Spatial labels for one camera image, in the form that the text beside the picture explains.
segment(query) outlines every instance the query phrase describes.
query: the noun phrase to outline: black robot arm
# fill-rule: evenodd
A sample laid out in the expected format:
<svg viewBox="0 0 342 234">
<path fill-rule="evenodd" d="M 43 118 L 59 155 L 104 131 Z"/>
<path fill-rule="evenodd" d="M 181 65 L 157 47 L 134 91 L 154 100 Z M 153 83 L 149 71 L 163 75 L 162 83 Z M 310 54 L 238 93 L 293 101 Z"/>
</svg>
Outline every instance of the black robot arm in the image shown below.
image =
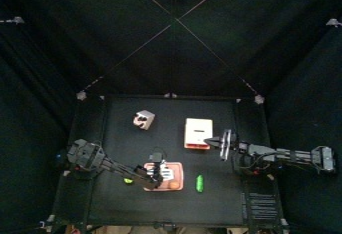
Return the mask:
<svg viewBox="0 0 342 234">
<path fill-rule="evenodd" d="M 336 173 L 334 150 L 328 146 L 318 146 L 312 151 L 274 149 L 267 146 L 249 144 L 239 141 L 238 134 L 226 129 L 222 137 L 206 139 L 205 142 L 221 149 L 221 159 L 229 158 L 229 151 L 234 150 L 250 158 L 241 168 L 250 170 L 266 170 L 273 165 L 310 166 L 318 172 Z"/>
<path fill-rule="evenodd" d="M 104 153 L 103 148 L 90 143 L 83 139 L 74 142 L 68 151 L 68 161 L 74 163 L 82 171 L 98 171 L 104 169 L 110 172 L 115 172 L 122 175 L 123 178 L 134 180 L 143 185 L 147 189 L 155 189 L 163 182 L 163 176 L 161 174 L 161 163 L 163 160 L 161 153 L 154 153 L 154 174 L 147 174 L 147 169 L 142 166 L 131 168 L 118 162 L 115 162 Z"/>
</svg>

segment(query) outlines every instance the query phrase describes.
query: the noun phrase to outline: small box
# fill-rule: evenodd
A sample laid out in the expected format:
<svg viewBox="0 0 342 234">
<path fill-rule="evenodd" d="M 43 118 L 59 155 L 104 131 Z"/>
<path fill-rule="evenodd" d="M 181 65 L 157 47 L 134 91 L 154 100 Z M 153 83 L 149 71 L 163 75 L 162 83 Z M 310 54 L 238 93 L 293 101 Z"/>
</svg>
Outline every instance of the small box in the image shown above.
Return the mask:
<svg viewBox="0 0 342 234">
<path fill-rule="evenodd" d="M 209 150 L 205 139 L 213 137 L 213 120 L 187 118 L 185 148 Z"/>
<path fill-rule="evenodd" d="M 139 111 L 135 114 L 134 125 L 139 126 L 141 129 L 147 130 L 150 128 L 150 125 L 153 124 L 154 119 L 155 119 L 154 113 L 151 113 L 147 110 Z"/>
</svg>

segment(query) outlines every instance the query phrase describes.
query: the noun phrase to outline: cable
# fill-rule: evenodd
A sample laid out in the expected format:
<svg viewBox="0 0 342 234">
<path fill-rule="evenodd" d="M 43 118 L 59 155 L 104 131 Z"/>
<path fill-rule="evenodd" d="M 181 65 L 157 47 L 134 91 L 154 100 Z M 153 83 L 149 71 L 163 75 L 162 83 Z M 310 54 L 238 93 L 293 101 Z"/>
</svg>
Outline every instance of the cable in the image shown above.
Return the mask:
<svg viewBox="0 0 342 234">
<path fill-rule="evenodd" d="M 301 167 L 301 166 L 298 166 L 298 165 L 296 165 L 296 164 L 289 164 L 289 163 L 286 163 L 286 165 L 288 166 L 294 166 L 294 167 L 297 167 L 298 169 L 301 169 L 301 170 L 304 170 L 304 171 L 308 171 L 304 167 Z"/>
<path fill-rule="evenodd" d="M 139 52 L 141 49 L 142 49 L 143 47 L 146 47 L 146 45 L 150 44 L 150 42 L 151 42 L 157 37 L 159 37 L 159 35 L 161 35 L 170 27 L 171 27 L 171 25 L 167 25 L 167 26 L 165 27 L 165 29 L 162 29 L 162 30 L 143 43 L 143 45 L 141 45 L 141 46 L 131 52 L 131 54 L 130 54 L 119 63 L 117 63 L 111 68 L 108 68 L 106 74 L 103 74 L 102 76 L 99 76 L 99 77 L 90 83 L 90 85 L 87 85 L 87 86 L 83 88 L 82 92 L 84 92 L 86 90 L 88 90 L 102 79 L 104 79 L 104 77 L 108 76 L 108 74 L 117 69 L 117 67 L 119 67 L 119 66 L 131 58 L 131 56 L 133 56 L 137 52 Z"/>
<path fill-rule="evenodd" d="M 265 170 L 271 166 L 271 164 L 269 163 L 267 166 L 265 166 L 263 168 L 258 168 L 259 170 Z"/>
<path fill-rule="evenodd" d="M 242 76 L 235 72 L 231 65 L 227 64 L 227 62 L 218 56 L 215 51 L 209 47 L 209 45 L 201 40 L 201 38 L 195 35 L 195 33 L 190 30 L 190 28 L 185 25 L 185 23 L 177 18 L 178 23 L 183 26 L 183 28 L 190 32 L 190 34 L 195 37 L 195 39 L 199 41 L 199 43 L 206 47 L 206 49 L 210 51 L 210 53 L 215 56 L 215 58 L 219 60 L 219 62 L 229 67 L 229 71 L 239 78 L 239 80 L 243 82 L 243 84 L 250 88 L 253 93 L 255 95 L 259 95 L 258 91 L 253 88 L 250 83 L 242 78 Z"/>
<path fill-rule="evenodd" d="M 162 147 L 155 146 L 154 150 L 153 150 L 153 153 L 158 151 L 157 149 L 159 149 L 162 151 L 162 153 L 165 154 L 165 159 L 167 159 L 167 153 L 166 153 L 166 151 L 165 151 L 165 149 Z"/>
<path fill-rule="evenodd" d="M 258 161 L 263 158 L 263 157 L 266 157 L 266 156 L 270 156 L 270 155 L 284 155 L 285 153 L 284 152 L 270 152 L 270 153 L 265 153 L 263 155 L 261 155 L 257 159 L 255 159 L 255 161 L 253 162 L 253 164 L 250 165 L 250 166 L 241 166 L 241 168 L 243 168 L 243 169 L 249 169 L 249 168 L 251 168 L 257 163 L 258 163 Z"/>
</svg>

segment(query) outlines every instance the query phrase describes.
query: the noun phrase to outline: green object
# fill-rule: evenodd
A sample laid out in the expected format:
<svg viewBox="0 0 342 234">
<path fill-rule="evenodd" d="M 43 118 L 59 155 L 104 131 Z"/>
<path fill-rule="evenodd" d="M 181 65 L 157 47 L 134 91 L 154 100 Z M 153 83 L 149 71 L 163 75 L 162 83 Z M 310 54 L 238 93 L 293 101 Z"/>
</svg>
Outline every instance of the green object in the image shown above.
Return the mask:
<svg viewBox="0 0 342 234">
<path fill-rule="evenodd" d="M 134 180 L 131 180 L 129 178 L 125 178 L 123 181 L 125 181 L 126 184 L 133 184 L 134 183 Z"/>
<path fill-rule="evenodd" d="M 203 192 L 205 189 L 205 178 L 203 175 L 201 174 L 197 178 L 197 191 Z"/>
</svg>

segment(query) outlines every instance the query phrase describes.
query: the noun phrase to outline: black backdrop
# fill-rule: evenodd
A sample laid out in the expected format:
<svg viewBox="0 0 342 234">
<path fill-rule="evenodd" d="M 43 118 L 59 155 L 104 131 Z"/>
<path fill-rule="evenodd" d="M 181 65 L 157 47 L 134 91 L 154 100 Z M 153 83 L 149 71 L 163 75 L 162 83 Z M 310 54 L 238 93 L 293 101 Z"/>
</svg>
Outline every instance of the black backdrop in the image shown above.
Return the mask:
<svg viewBox="0 0 342 234">
<path fill-rule="evenodd" d="M 51 210 L 48 162 L 67 142 L 75 93 L 102 76 L 91 93 L 257 92 L 275 146 L 341 151 L 342 28 L 325 25 L 341 2 L 2 0 L 0 19 L 26 20 L 0 23 L 2 228 L 26 228 Z M 341 178 L 293 171 L 282 180 L 289 219 L 342 232 Z"/>
</svg>

